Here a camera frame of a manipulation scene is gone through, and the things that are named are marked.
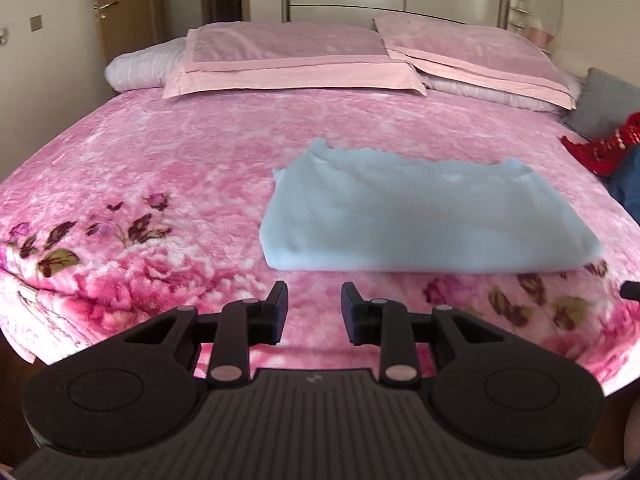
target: pink blanket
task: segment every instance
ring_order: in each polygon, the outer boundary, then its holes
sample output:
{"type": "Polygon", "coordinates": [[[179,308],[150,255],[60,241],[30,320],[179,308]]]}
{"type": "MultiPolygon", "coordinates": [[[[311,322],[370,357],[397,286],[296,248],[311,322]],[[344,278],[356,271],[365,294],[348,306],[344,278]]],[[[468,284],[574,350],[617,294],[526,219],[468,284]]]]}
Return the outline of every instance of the pink blanket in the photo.
{"type": "MultiPolygon", "coordinates": [[[[567,130],[553,117],[440,92],[160,95],[111,100],[0,185],[0,327],[23,357],[50,363],[176,305],[216,312],[263,298],[282,279],[290,290],[283,339],[255,348],[253,368],[375,368],[376,349],[351,347],[342,326],[340,285],[352,280],[363,296],[411,310],[449,303],[471,312],[577,360],[606,392],[640,374],[627,362],[640,306],[618,296],[623,280],[640,278],[640,228],[564,150],[558,137],[567,130]],[[258,227],[271,170],[315,137],[431,160],[517,157],[567,198],[604,260],[519,276],[270,269],[258,227]],[[32,301],[21,299],[25,283],[39,289],[32,301]]],[[[424,352],[422,365],[430,371],[424,352]]]]}

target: white pillow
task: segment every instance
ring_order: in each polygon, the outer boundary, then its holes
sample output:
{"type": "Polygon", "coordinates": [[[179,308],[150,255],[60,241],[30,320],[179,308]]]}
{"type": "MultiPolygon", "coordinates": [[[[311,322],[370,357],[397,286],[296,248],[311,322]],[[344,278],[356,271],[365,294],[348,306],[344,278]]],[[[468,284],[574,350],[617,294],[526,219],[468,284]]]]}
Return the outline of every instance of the white pillow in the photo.
{"type": "Polygon", "coordinates": [[[116,92],[163,87],[182,57],[186,41],[186,38],[177,38],[122,54],[109,63],[104,76],[116,92]]]}
{"type": "MultiPolygon", "coordinates": [[[[582,84],[578,79],[566,72],[562,72],[562,78],[565,80],[571,97],[577,101],[582,93],[582,84]]],[[[514,108],[524,108],[525,110],[532,110],[534,112],[552,112],[557,114],[565,114],[568,112],[565,108],[533,97],[512,94],[511,92],[495,90],[493,88],[485,88],[483,86],[456,81],[455,79],[447,79],[424,72],[420,72],[420,79],[427,88],[446,92],[447,94],[473,97],[483,101],[509,105],[514,108]]]]}

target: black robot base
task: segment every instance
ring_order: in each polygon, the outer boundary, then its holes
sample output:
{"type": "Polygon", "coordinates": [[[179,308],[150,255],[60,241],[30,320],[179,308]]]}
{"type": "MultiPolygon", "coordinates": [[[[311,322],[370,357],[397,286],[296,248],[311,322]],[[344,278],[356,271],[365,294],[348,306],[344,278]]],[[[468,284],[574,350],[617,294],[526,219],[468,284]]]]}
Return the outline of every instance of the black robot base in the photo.
{"type": "Polygon", "coordinates": [[[597,381],[574,363],[442,305],[341,291],[370,370],[260,369],[288,293],[199,316],[179,306],[38,373],[23,412],[41,446],[18,480],[575,480],[603,469],[584,446],[600,417],[597,381]],[[214,342],[207,378],[193,377],[214,342]],[[416,343],[437,375],[423,378],[416,343]]]}

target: circular pad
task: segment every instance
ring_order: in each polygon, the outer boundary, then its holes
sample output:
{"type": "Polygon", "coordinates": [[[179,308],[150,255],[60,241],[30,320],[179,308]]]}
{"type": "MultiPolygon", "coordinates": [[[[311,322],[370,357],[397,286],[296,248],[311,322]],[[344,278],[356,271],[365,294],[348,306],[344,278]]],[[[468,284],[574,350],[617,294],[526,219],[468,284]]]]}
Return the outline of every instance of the circular pad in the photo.
{"type": "Polygon", "coordinates": [[[142,394],[142,381],[124,370],[94,370],[69,384],[69,398],[80,408],[92,412],[112,412],[136,402],[142,394]]]}
{"type": "Polygon", "coordinates": [[[602,407],[588,371],[524,341],[470,344],[437,375],[431,405],[470,444],[507,456],[585,446],[602,407]]]}
{"type": "Polygon", "coordinates": [[[493,402],[521,412],[542,410],[560,393],[553,378],[536,370],[502,370],[490,376],[484,387],[493,402]]]}

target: round mirror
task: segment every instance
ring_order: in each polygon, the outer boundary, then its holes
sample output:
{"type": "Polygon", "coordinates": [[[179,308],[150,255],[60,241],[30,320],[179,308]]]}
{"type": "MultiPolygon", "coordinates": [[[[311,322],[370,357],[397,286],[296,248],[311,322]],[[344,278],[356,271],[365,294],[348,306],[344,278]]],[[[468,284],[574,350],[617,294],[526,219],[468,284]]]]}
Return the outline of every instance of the round mirror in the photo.
{"type": "Polygon", "coordinates": [[[530,27],[546,32],[552,38],[558,34],[562,0],[525,0],[525,7],[530,12],[530,27]]]}

